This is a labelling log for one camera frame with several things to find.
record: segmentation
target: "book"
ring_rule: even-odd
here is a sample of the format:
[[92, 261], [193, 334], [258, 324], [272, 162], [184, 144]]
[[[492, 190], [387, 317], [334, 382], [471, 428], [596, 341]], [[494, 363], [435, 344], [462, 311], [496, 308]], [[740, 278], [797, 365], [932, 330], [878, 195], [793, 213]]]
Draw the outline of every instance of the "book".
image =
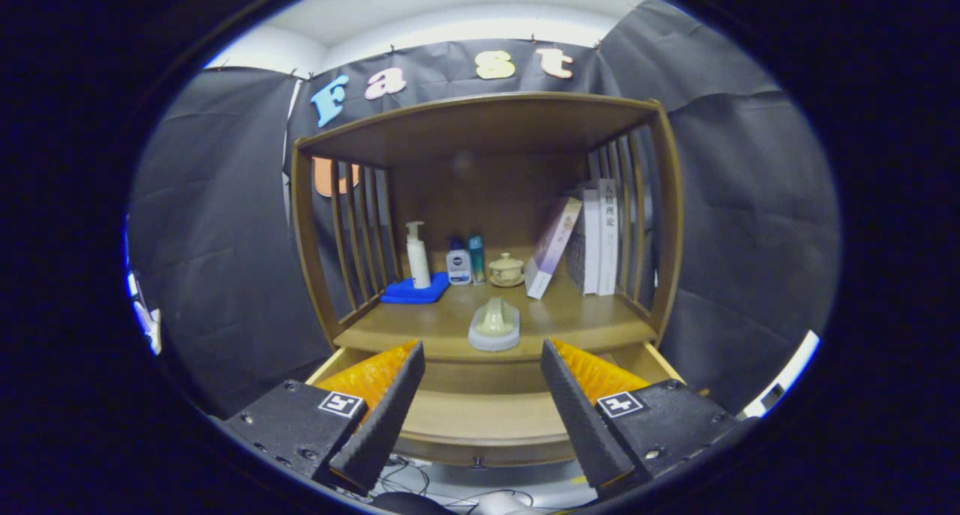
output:
[[546, 286], [560, 263], [560, 256], [566, 248], [566, 242], [573, 234], [583, 201], [577, 198], [563, 197], [553, 205], [546, 232], [537, 242], [537, 248], [527, 263], [525, 285], [527, 296], [541, 299]]
[[582, 295], [597, 293], [600, 279], [600, 192], [579, 187], [569, 196], [583, 201], [566, 251], [566, 273]]
[[600, 192], [600, 276], [597, 296], [610, 296], [617, 289], [617, 238], [620, 230], [617, 181], [604, 178], [595, 181]]

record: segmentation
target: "lotion bottle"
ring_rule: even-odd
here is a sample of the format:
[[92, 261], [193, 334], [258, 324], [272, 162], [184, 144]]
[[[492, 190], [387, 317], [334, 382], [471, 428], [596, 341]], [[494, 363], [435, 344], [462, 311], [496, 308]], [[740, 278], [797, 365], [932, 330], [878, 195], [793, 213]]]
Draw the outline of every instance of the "lotion bottle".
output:
[[464, 249], [464, 243], [458, 238], [450, 238], [450, 252], [446, 254], [446, 275], [450, 285], [469, 285], [470, 253]]
[[414, 279], [414, 289], [428, 289], [430, 286], [426, 247], [423, 246], [423, 240], [417, 236], [417, 227], [422, 224], [423, 221], [407, 224], [407, 259], [410, 262], [410, 275]]

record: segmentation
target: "wooden cabinet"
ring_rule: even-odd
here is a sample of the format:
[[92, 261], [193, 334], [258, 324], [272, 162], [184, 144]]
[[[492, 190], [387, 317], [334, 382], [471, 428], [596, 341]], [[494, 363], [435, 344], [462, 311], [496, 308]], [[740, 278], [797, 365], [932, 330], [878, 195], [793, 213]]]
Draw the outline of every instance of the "wooden cabinet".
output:
[[[641, 154], [638, 135], [652, 153]], [[652, 157], [659, 195], [658, 287], [639, 300], [644, 251], [644, 175]], [[333, 160], [336, 190], [349, 164], [360, 180], [331, 203], [339, 273], [323, 272], [313, 220], [315, 160]], [[580, 296], [561, 267], [542, 300], [523, 286], [450, 286], [434, 304], [381, 304], [390, 282], [409, 276], [401, 230], [425, 222], [431, 271], [443, 271], [446, 238], [480, 234], [489, 262], [508, 251], [529, 258], [549, 205], [582, 180], [617, 180], [620, 255], [614, 296]], [[678, 379], [657, 346], [679, 276], [683, 202], [676, 149], [657, 101], [590, 94], [498, 94], [384, 112], [295, 144], [295, 231], [303, 274], [333, 357], [309, 382], [411, 338], [426, 370], [395, 448], [450, 464], [513, 465], [571, 460], [566, 431], [539, 371], [543, 338], [559, 338], [649, 382]], [[337, 314], [327, 280], [342, 277], [350, 311]], [[504, 352], [470, 347], [474, 311], [490, 297], [520, 310], [520, 343]]]

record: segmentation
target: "ceramic cup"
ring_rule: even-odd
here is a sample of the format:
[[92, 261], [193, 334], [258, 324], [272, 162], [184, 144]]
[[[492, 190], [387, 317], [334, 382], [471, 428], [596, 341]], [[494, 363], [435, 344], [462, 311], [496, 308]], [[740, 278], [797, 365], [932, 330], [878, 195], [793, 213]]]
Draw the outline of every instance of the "ceramic cup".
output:
[[497, 286], [518, 285], [524, 278], [524, 263], [500, 253], [500, 259], [490, 262], [490, 282]]

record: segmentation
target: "blue letter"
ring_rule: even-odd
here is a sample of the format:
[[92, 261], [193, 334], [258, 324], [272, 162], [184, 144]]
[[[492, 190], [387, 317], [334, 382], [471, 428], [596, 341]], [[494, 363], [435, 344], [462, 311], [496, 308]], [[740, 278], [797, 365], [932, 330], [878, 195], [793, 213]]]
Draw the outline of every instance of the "blue letter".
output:
[[350, 77], [342, 74], [337, 77], [336, 80], [327, 84], [321, 91], [317, 91], [316, 95], [310, 99], [310, 102], [316, 105], [316, 113], [319, 115], [319, 121], [316, 123], [317, 127], [327, 125], [327, 122], [330, 122], [333, 118], [337, 118], [340, 111], [344, 109], [337, 105], [337, 103], [344, 101], [344, 97], [346, 97], [347, 94], [342, 88], [342, 85], [345, 85], [349, 81]]

